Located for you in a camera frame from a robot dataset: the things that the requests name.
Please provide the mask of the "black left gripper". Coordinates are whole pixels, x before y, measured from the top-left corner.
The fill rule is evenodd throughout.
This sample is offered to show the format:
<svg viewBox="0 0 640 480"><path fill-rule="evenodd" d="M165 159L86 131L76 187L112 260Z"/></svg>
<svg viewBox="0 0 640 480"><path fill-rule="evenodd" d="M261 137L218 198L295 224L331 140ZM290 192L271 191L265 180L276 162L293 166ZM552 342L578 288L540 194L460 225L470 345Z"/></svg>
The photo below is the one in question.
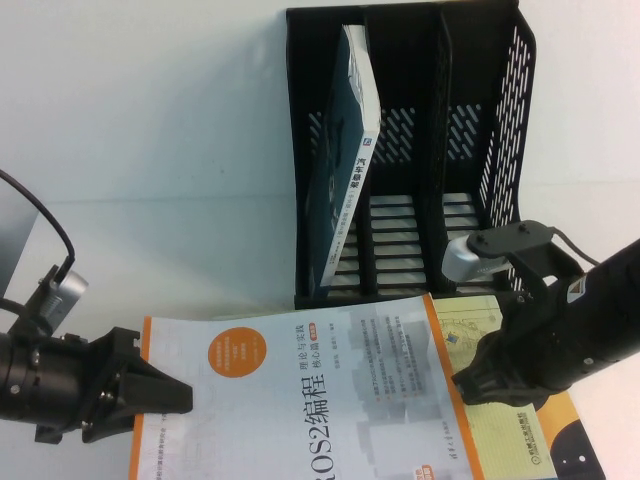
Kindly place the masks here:
<svg viewBox="0 0 640 480"><path fill-rule="evenodd" d="M90 444L130 432L137 414L186 414L193 389L141 357L141 334L114 327L81 343L81 438Z"/></svg>

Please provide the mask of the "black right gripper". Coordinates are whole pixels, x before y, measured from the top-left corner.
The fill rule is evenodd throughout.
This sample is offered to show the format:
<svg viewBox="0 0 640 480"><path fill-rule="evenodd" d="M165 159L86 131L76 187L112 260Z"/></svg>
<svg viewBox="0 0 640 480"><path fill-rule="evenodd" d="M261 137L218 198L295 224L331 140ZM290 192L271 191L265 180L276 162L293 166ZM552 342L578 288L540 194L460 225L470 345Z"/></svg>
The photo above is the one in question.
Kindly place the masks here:
<svg viewBox="0 0 640 480"><path fill-rule="evenodd" d="M566 282L553 283L544 299L517 306L500 330L481 338L469 365L472 372L452 376L466 405L540 406L573 384L567 289Z"/></svg>

